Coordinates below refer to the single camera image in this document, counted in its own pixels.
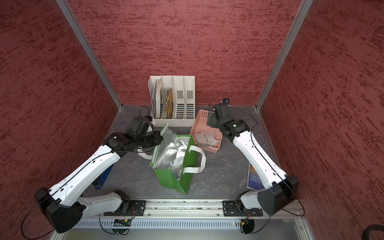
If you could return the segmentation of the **green insulated delivery bag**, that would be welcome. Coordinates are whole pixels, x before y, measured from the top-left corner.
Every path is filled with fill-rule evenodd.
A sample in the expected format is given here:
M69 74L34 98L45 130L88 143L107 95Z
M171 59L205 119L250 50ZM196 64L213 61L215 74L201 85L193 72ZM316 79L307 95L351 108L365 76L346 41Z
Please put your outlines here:
M191 135L177 135L168 126L160 134L164 139L153 153L148 155L139 150L139 156L151 161L161 186L187 194L193 176L206 167L206 155Z

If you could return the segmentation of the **white plain ice pack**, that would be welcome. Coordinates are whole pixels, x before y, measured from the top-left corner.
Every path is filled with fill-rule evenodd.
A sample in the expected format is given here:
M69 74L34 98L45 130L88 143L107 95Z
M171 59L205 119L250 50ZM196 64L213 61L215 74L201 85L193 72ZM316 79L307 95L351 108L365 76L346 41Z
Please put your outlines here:
M195 140L199 145L205 145L209 147L216 147L220 141L215 138L215 132L211 131L209 133L204 133L201 131L200 133L194 134Z

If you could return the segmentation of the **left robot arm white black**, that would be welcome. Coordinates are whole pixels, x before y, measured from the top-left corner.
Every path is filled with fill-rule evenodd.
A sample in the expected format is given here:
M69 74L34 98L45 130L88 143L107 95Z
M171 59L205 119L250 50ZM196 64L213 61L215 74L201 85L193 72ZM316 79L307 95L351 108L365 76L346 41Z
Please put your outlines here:
M129 214L130 198L122 191L91 198L82 194L126 154L153 150L163 139L149 119L135 117L125 132L109 135L89 159L61 182L35 193L41 212L57 233L67 232L88 217L104 213Z

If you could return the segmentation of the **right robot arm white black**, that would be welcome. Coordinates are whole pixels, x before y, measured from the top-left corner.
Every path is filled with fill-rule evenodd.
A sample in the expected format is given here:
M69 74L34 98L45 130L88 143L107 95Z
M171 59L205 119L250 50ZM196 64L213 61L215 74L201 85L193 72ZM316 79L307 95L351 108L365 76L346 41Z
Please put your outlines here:
M297 198L299 180L287 175L256 141L251 128L231 113L229 99L214 105L216 122L213 124L247 158L258 174L264 189L240 195L245 209L262 209L272 216Z

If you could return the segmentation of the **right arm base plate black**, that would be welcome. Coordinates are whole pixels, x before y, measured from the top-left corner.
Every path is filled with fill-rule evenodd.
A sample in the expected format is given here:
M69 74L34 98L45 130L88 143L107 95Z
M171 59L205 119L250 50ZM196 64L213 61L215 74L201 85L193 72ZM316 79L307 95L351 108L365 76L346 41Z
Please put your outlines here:
M222 201L225 217L262 217L262 209L246 209L239 201Z

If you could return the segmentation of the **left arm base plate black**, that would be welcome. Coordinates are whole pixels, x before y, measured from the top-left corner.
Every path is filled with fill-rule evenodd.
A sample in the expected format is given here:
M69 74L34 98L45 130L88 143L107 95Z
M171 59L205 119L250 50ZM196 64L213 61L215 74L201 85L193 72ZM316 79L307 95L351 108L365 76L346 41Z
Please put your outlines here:
M142 217L144 215L146 203L145 200L124 200L116 211L103 213L103 216Z

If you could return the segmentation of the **white printed ice pack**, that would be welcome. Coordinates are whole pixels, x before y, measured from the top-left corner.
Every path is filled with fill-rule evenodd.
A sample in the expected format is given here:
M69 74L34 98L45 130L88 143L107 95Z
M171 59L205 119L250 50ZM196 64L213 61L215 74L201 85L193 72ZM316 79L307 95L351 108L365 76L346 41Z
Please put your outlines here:
M182 168L184 162L184 156L177 157L175 160L170 162L170 166L172 170L177 170Z

